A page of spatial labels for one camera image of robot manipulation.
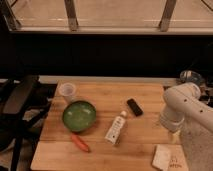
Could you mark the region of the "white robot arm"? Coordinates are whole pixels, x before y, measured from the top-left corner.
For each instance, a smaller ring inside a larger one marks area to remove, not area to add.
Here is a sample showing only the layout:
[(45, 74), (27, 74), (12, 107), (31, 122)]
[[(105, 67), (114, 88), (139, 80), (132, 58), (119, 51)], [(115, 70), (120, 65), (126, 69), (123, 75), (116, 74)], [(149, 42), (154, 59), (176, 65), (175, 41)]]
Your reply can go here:
[(194, 83), (168, 88), (159, 120), (170, 132), (180, 131), (190, 171), (213, 171), (213, 107), (200, 97), (201, 90)]

